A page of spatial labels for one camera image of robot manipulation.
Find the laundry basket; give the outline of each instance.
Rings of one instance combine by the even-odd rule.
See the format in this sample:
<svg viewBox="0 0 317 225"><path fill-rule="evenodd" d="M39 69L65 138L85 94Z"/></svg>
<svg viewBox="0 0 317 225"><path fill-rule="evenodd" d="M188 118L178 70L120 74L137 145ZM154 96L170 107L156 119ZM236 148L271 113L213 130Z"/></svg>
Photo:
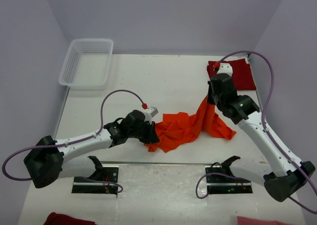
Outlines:
<svg viewBox="0 0 317 225"><path fill-rule="evenodd" d="M58 82L75 90L106 87L113 41L76 39L70 43Z"/></svg>

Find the orange cloth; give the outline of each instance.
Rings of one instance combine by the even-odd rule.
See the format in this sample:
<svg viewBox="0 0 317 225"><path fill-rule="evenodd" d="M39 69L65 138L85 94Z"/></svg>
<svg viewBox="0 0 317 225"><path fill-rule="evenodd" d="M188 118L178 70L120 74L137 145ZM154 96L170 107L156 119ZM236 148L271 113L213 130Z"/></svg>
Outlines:
<svg viewBox="0 0 317 225"><path fill-rule="evenodd" d="M196 140L201 131L212 137L232 139L236 134L214 112L215 105L207 104L207 96L200 104L196 114L188 116L185 112L163 114L163 121L155 124L159 143L145 144L149 152L161 148L164 152L176 149L179 145Z"/></svg>

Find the gray wall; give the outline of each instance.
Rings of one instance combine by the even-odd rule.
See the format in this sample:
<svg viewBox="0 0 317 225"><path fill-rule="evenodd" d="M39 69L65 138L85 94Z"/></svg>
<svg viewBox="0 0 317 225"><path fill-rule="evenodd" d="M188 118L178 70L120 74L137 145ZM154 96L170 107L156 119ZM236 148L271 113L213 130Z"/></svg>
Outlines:
<svg viewBox="0 0 317 225"><path fill-rule="evenodd" d="M267 119L282 140L303 160L317 165L317 1L282 0L255 50L273 64L275 90ZM261 99L269 89L267 66L252 58L253 73ZM316 174L313 181L317 183ZM300 201L317 209L309 185L299 191ZM317 216L304 213L307 224Z"/></svg>
<svg viewBox="0 0 317 225"><path fill-rule="evenodd" d="M68 41L114 40L114 53L253 49L281 0L48 0Z"/></svg>
<svg viewBox="0 0 317 225"><path fill-rule="evenodd" d="M65 88L57 79L68 43L47 0L0 0L0 162L53 134ZM8 164L28 173L25 154ZM0 224L15 225L29 188L0 173Z"/></svg>

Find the table top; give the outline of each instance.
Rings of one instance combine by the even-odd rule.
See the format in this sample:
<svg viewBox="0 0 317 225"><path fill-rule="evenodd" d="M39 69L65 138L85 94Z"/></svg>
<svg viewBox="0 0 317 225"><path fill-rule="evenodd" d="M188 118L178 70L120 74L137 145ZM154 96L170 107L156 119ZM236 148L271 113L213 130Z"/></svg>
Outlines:
<svg viewBox="0 0 317 225"><path fill-rule="evenodd" d="M230 57L229 60L239 58L242 57ZM154 117L155 122L162 120L163 113L186 112L189 115L194 114L208 91L206 71L208 61L219 59L221 59L220 56L113 55L105 90L99 92L69 90L56 138L70 138L96 130L100 126L101 102L105 95L116 89L132 90L139 94L148 106L157 107L159 113ZM240 91L239 93L247 94L258 102L255 91ZM105 103L104 122L106 124L118 117L125 117L134 109L142 109L140 102L134 96L127 93L114 94ZM252 158L255 161L265 161L264 156L252 140L239 127L222 116L218 110L216 112L230 128L237 131L232 140L212 138L202 132L196 141L180 145L176 150L164 153L161 149L156 152L148 152L148 148L138 140L129 139L123 145L98 150L83 156L95 155L100 161L211 164L222 162L236 155L242 158ZM132 165L129 169L134 169L135 173L138 171ZM179 173L188 170L186 166L177 167L177 169ZM200 168L195 173L199 173L198 176L194 176L196 181L199 176L204 174L204 170ZM124 182L124 184L129 185L131 181ZM189 200L186 200L186 193L182 194L182 191L174 190L175 186L166 188L171 190L171 193L161 190L153 192L157 189L157 185L153 184L147 187L147 190L152 191L151 193L138 189L132 193L128 189L120 194L116 200L115 197L104 198L100 195L71 194L71 185L71 178L57 180L52 185L40 190L35 189L31 184L20 224L43 224L50 212L91 219L96 221L98 225L153 224L154 218L158 221L157 224L161 224L163 221L170 221L170 224L178 222L182 222L180 224L196 224L199 222L198 211L183 217L178 222L176 220L181 217L178 213L173 215L169 213L167 217L166 214L160 213L162 206L174 211L175 204L168 203L168 201L169 197L172 198L172 195L175 194L185 196L185 201L179 201L178 211L186 211L191 206L198 208L198 204L202 206L203 211L206 208L208 211L214 211L214 213L204 216L203 221L206 224L210 224L209 222L225 225L236 224L234 219L236 216L305 224L302 211L298 206L288 200L283 203L274 201L263 187L256 184L253 185L254 193L251 195L217 195L213 198L209 196L204 201L194 198L195 183L193 180L187 183L187 186L191 188ZM132 200L136 194L139 199L137 203L135 199ZM148 199L155 196L163 196L165 199L161 202ZM238 208L242 209L241 213L236 213ZM151 213L151 216L145 215L144 211ZM136 219L136 214L144 216L148 220Z"/></svg>

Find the dark red cloth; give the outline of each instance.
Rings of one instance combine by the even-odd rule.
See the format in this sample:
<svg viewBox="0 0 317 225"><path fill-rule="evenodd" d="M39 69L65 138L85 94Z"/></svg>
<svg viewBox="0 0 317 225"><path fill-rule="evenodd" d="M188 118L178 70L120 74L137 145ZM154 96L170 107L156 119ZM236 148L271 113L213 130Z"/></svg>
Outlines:
<svg viewBox="0 0 317 225"><path fill-rule="evenodd" d="M216 61L208 61L207 72L209 78L216 75L213 65ZM245 59L223 61L223 63L229 63L232 66L233 84L237 90L256 90L256 86L253 81L250 65L246 63Z"/></svg>
<svg viewBox="0 0 317 225"><path fill-rule="evenodd" d="M72 218L68 215L51 213L44 225L96 225L94 222Z"/></svg>

